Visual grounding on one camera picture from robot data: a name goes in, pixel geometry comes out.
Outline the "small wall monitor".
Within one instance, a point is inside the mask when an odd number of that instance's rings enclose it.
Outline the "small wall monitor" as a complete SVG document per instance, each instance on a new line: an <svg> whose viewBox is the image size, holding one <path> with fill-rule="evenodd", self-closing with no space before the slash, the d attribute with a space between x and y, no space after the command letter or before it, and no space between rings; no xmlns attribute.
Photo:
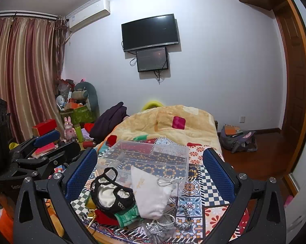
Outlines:
<svg viewBox="0 0 306 244"><path fill-rule="evenodd" d="M150 72L168 69L168 52L166 47L154 47L136 51L137 71Z"/></svg>

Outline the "brown wooden door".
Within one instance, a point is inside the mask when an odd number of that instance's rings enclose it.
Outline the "brown wooden door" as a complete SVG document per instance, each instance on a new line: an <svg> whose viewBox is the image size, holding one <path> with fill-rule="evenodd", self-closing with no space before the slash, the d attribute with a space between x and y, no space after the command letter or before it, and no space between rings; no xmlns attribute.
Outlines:
<svg viewBox="0 0 306 244"><path fill-rule="evenodd" d="M282 134L293 147L285 173L291 173L306 142L306 27L294 0L273 9L283 40L286 62L286 103Z"/></svg>

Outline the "yellow fluffy cushion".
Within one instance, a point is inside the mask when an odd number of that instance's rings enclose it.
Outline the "yellow fluffy cushion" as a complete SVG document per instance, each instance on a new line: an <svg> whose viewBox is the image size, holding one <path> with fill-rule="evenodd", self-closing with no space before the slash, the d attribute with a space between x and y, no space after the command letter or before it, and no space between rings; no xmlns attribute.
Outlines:
<svg viewBox="0 0 306 244"><path fill-rule="evenodd" d="M145 110L149 110L149 109L154 109L154 108L158 108L158 107L164 107L164 105L159 102L159 101L156 101L156 100L153 100L153 101L149 101L147 102L141 111L145 111Z"/></svg>

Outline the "red box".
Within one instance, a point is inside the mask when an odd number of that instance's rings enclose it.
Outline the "red box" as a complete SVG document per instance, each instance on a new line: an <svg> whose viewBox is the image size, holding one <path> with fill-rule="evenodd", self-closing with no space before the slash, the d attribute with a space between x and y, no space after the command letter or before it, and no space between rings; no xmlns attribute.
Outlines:
<svg viewBox="0 0 306 244"><path fill-rule="evenodd" d="M33 136L43 136L51 131L54 131L56 127L57 123L55 119L46 120L32 127Z"/></svg>

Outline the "wall power socket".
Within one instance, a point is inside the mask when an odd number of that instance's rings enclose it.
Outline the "wall power socket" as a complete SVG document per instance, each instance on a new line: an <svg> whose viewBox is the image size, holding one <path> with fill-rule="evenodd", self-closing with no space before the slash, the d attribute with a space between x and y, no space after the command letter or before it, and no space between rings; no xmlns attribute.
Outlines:
<svg viewBox="0 0 306 244"><path fill-rule="evenodd" d="M246 118L246 117L241 116L241 117L240 117L240 123L244 123L244 122L245 122L245 118Z"/></svg>

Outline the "patterned colourful bedsheet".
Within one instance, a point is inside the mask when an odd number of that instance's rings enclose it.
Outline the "patterned colourful bedsheet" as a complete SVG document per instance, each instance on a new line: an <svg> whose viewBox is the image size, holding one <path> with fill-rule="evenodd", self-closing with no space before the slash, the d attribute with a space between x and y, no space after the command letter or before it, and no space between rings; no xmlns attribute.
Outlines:
<svg viewBox="0 0 306 244"><path fill-rule="evenodd" d="M147 141L153 143L163 137L153 139L139 139L133 142ZM189 172L182 195L170 197L166 211L175 215L176 221L185 224L187 219L183 209L176 209L177 205L184 205L192 220L190 229L177 229L167 243L201 243L221 219L229 202L223 200L207 169L203 165L203 152L208 146L200 144L186 145L189 148ZM148 238L142 226L130 226L120 229L117 226L91 224L95 236L106 236L108 242L118 240L123 243L148 243Z"/></svg>

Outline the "grey green plush toy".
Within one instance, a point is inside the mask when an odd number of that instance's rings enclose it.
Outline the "grey green plush toy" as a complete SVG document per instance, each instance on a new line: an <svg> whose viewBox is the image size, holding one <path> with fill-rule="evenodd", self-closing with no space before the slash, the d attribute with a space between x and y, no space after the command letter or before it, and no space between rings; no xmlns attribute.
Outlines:
<svg viewBox="0 0 306 244"><path fill-rule="evenodd" d="M85 104L89 111L99 115L97 91L91 83L83 81L76 84L71 98Z"/></svg>

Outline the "red velvet gold pouch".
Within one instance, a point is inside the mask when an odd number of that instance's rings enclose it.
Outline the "red velvet gold pouch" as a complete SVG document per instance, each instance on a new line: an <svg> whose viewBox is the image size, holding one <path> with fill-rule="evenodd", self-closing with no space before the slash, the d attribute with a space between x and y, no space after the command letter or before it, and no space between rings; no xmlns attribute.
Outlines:
<svg viewBox="0 0 306 244"><path fill-rule="evenodd" d="M99 209L95 211L95 221L100 225L109 225L109 226L119 226L119 223L116 218L106 215L106 213L102 212Z"/></svg>

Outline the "white air conditioner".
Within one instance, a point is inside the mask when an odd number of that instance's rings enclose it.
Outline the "white air conditioner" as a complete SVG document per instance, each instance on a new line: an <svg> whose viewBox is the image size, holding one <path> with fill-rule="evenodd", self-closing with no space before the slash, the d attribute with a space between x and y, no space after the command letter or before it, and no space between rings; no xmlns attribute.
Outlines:
<svg viewBox="0 0 306 244"><path fill-rule="evenodd" d="M71 32L77 32L85 26L96 22L110 15L110 2L100 0L93 3L76 13L67 16Z"/></svg>

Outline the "pink rabbit toy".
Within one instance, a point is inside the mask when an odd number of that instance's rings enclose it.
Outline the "pink rabbit toy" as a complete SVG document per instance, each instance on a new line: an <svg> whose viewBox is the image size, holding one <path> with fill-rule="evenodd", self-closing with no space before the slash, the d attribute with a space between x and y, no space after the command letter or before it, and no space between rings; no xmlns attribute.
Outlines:
<svg viewBox="0 0 306 244"><path fill-rule="evenodd" d="M67 142L75 142L77 139L76 130L73 128L73 123L71 122L71 117L64 118L64 136Z"/></svg>

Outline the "green bottle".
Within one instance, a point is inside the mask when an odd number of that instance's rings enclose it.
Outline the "green bottle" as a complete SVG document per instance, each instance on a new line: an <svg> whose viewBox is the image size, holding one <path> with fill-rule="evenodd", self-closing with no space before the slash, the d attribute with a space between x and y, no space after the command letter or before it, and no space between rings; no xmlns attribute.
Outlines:
<svg viewBox="0 0 306 244"><path fill-rule="evenodd" d="M75 125L75 132L76 132L78 141L82 143L84 141L84 137L83 137L82 128L80 124Z"/></svg>

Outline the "dark purple garment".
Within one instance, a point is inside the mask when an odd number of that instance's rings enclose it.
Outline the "dark purple garment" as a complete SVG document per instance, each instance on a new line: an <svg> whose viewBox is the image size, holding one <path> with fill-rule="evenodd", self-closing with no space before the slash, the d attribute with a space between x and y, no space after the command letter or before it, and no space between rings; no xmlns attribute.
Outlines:
<svg viewBox="0 0 306 244"><path fill-rule="evenodd" d="M119 102L115 106L104 112L94 123L89 132L89 136L96 143L104 141L104 139L113 131L113 129L123 122L127 116L127 107L123 102Z"/></svg>

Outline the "red striped curtain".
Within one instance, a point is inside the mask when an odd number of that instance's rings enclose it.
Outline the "red striped curtain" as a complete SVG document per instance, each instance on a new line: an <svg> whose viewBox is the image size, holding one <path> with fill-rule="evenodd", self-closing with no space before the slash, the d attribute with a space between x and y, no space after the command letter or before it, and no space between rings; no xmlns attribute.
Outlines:
<svg viewBox="0 0 306 244"><path fill-rule="evenodd" d="M31 17L0 18L0 98L8 104L13 137L32 137L33 126L55 119L64 50L57 22Z"/></svg>

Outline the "grey backpack on floor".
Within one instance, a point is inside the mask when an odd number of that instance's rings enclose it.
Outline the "grey backpack on floor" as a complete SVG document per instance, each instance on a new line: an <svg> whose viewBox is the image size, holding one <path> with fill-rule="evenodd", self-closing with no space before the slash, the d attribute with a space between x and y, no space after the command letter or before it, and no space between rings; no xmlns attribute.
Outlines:
<svg viewBox="0 0 306 244"><path fill-rule="evenodd" d="M255 152L258 150L255 133L256 131L243 131L237 126L224 125L220 132L220 144L232 154Z"/></svg>

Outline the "green knitted cloth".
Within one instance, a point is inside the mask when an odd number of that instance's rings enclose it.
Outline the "green knitted cloth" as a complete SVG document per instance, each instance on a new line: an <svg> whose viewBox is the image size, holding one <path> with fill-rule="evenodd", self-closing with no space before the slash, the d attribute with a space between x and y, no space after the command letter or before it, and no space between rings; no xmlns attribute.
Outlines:
<svg viewBox="0 0 306 244"><path fill-rule="evenodd" d="M125 228L137 221L142 220L137 204L134 204L130 208L115 213L114 217L117 219L120 228Z"/></svg>

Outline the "large wall television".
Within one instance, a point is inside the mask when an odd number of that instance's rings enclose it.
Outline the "large wall television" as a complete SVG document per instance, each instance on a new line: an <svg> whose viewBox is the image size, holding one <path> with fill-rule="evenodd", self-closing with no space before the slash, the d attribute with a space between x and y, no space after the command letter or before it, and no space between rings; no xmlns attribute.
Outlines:
<svg viewBox="0 0 306 244"><path fill-rule="evenodd" d="M124 52L179 44L174 14L152 16L121 25Z"/></svg>

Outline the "green cardboard box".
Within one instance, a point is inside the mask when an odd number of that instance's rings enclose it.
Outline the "green cardboard box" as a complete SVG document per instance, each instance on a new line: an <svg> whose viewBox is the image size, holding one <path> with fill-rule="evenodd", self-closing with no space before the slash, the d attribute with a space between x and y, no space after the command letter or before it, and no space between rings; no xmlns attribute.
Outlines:
<svg viewBox="0 0 306 244"><path fill-rule="evenodd" d="M60 111L60 116L64 121L64 118L70 117L71 122L76 125L79 123L93 123L97 116L94 111L89 111L87 106L81 106L76 109Z"/></svg>

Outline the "red cylinder can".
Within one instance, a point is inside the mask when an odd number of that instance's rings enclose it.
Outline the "red cylinder can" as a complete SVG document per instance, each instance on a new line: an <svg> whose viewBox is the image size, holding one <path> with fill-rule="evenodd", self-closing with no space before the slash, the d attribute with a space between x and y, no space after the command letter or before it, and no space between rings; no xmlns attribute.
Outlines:
<svg viewBox="0 0 306 244"><path fill-rule="evenodd" d="M82 146L83 146L84 149L94 148L96 146L96 143L94 141L84 141L82 143Z"/></svg>

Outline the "white wardrobe sliding door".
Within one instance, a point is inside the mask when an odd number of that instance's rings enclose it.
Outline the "white wardrobe sliding door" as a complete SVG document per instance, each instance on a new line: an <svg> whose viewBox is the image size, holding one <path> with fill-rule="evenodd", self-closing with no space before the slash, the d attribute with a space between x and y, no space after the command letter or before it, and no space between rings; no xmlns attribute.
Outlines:
<svg viewBox="0 0 306 244"><path fill-rule="evenodd" d="M293 171L293 177L298 182L299 191L285 208L286 243L292 243L306 223L306 143Z"/></svg>

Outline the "silver mesh pouch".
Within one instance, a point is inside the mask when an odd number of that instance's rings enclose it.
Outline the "silver mesh pouch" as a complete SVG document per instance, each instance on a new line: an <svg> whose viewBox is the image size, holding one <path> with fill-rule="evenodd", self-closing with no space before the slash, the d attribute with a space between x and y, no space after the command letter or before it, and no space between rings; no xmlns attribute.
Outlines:
<svg viewBox="0 0 306 244"><path fill-rule="evenodd" d="M144 232L150 243L163 243L173 236L175 232L175 217L164 214L157 220L145 219L142 222Z"/></svg>

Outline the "clear plastic storage box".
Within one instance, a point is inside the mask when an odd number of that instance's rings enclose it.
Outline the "clear plastic storage box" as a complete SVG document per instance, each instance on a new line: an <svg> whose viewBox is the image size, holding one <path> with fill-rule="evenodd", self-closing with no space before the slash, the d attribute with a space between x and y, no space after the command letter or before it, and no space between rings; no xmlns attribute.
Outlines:
<svg viewBox="0 0 306 244"><path fill-rule="evenodd" d="M162 138L160 141L118 141L105 152L99 153L96 175L105 168L115 168L116 182L131 187L131 167L161 177L173 183L171 196L182 195L189 172L189 148Z"/></svg>

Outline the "beige patchwork blanket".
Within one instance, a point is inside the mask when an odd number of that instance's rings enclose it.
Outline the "beige patchwork blanket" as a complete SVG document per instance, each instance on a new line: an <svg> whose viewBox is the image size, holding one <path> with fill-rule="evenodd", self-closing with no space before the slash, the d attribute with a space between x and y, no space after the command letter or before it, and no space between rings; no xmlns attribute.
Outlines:
<svg viewBox="0 0 306 244"><path fill-rule="evenodd" d="M212 147L222 155L213 115L184 105L148 109L127 117L109 135L117 141L166 137L179 145L200 144Z"/></svg>

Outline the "white drawstring pouch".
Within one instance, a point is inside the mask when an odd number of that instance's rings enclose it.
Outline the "white drawstring pouch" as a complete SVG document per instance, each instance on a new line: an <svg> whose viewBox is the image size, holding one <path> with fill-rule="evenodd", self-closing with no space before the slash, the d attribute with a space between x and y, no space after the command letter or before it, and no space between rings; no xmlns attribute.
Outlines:
<svg viewBox="0 0 306 244"><path fill-rule="evenodd" d="M131 185L140 217L161 218L173 191L173 183L132 166Z"/></svg>

